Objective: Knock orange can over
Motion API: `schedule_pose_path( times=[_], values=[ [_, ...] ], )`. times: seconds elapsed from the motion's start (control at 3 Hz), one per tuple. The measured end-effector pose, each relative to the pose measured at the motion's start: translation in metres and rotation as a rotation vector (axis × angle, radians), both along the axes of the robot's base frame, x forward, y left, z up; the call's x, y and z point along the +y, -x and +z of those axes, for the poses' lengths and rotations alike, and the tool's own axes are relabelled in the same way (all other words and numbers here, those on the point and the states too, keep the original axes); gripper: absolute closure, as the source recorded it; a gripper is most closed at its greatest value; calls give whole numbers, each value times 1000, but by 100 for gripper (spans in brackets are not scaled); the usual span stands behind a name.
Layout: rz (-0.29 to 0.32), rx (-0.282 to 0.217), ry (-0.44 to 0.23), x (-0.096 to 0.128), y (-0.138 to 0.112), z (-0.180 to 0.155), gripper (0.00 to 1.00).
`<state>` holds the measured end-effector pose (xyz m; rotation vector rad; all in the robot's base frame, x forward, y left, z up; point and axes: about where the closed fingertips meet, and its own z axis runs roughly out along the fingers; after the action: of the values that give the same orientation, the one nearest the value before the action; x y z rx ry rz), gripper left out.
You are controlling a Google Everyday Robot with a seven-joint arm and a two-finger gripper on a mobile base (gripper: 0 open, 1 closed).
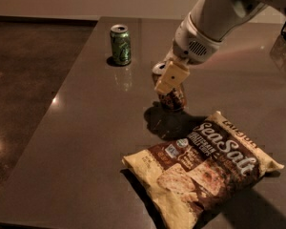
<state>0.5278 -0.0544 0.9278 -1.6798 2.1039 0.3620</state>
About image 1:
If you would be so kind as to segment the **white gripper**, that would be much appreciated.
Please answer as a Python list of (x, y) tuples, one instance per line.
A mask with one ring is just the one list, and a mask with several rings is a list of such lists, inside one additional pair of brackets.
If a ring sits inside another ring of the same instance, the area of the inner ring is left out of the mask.
[(183, 64), (206, 62), (221, 44), (221, 40), (200, 31), (188, 14), (175, 31), (172, 46), (164, 57), (166, 62), (159, 62), (153, 67), (153, 73), (159, 76), (155, 91), (163, 95), (170, 93), (190, 75), (189, 69)]

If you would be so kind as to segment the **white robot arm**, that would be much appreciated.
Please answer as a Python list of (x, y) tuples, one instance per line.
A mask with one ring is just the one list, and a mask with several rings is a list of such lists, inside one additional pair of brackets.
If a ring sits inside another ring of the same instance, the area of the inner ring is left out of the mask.
[(190, 64), (206, 62), (232, 30), (268, 6), (286, 16), (286, 0), (198, 0), (175, 32), (155, 90), (168, 94), (179, 86)]

